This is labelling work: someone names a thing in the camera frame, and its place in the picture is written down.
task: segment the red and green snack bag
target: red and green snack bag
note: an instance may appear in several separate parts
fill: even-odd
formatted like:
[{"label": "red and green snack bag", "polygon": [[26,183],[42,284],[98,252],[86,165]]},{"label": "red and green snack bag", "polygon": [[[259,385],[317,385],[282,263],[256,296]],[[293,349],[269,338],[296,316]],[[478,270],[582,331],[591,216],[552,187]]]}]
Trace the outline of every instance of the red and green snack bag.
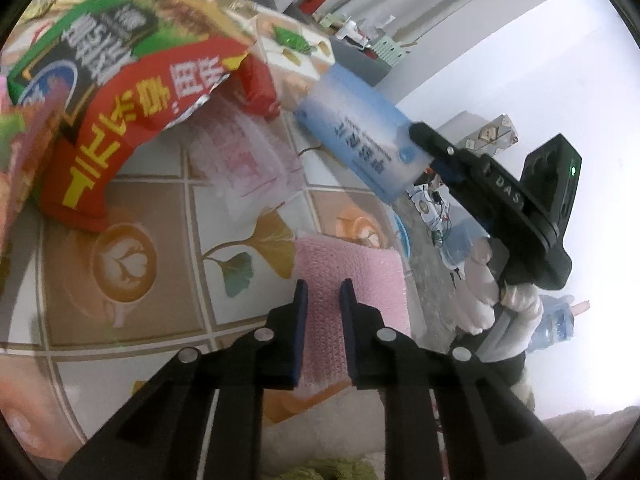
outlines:
[{"label": "red and green snack bag", "polygon": [[87,0],[70,10],[8,76],[18,105],[42,101],[60,80],[71,88],[41,209],[105,229],[105,185],[236,70],[253,42],[205,0]]}]

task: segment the ginkgo leaf print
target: ginkgo leaf print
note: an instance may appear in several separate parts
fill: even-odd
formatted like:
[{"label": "ginkgo leaf print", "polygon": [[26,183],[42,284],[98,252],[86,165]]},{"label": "ginkgo leaf print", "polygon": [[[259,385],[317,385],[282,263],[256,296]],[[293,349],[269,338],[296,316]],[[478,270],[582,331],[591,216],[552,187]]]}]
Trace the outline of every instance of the ginkgo leaf print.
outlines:
[{"label": "ginkgo leaf print", "polygon": [[254,265],[249,253],[236,254],[226,262],[220,262],[213,258],[208,258],[208,260],[212,260],[220,266],[228,297],[234,298],[249,287],[251,278],[254,276]]},{"label": "ginkgo leaf print", "polygon": [[293,231],[277,211],[258,217],[254,234],[250,238],[220,244],[204,253],[202,258],[215,261],[211,256],[216,251],[238,245],[255,249],[282,279],[288,280],[291,277],[296,259],[296,245],[293,241]]}]

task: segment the pink cloth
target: pink cloth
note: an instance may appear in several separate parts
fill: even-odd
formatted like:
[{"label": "pink cloth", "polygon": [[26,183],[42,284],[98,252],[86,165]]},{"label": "pink cloth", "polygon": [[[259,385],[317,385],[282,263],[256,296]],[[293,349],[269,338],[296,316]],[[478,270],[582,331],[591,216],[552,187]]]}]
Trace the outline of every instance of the pink cloth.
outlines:
[{"label": "pink cloth", "polygon": [[296,240],[297,278],[308,285],[305,350],[296,394],[308,397],[348,381],[340,285],[351,278],[359,303],[376,307],[386,326],[410,335],[404,272],[393,250],[303,234]]}]

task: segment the coffee cup print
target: coffee cup print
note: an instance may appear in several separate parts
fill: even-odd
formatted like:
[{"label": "coffee cup print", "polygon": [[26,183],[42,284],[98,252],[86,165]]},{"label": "coffee cup print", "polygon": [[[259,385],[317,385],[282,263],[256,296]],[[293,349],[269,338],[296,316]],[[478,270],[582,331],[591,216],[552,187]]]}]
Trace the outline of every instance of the coffee cup print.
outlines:
[{"label": "coffee cup print", "polygon": [[112,224],[95,235],[71,231],[63,244],[62,282],[80,312],[112,328],[151,291],[158,272],[158,252],[137,223]]}]

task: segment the red package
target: red package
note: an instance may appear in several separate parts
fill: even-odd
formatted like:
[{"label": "red package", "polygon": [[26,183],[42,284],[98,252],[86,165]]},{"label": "red package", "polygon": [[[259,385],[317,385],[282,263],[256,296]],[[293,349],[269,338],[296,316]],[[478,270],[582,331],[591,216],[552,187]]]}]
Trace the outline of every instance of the red package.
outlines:
[{"label": "red package", "polygon": [[163,50],[124,67],[99,88],[78,136],[60,137],[40,193],[42,211],[73,228],[107,228],[104,187],[133,150],[209,93],[246,47],[212,38]]},{"label": "red package", "polygon": [[278,116],[278,93],[266,64],[249,54],[231,77],[235,83],[236,98],[242,103],[244,112],[267,119]]}]

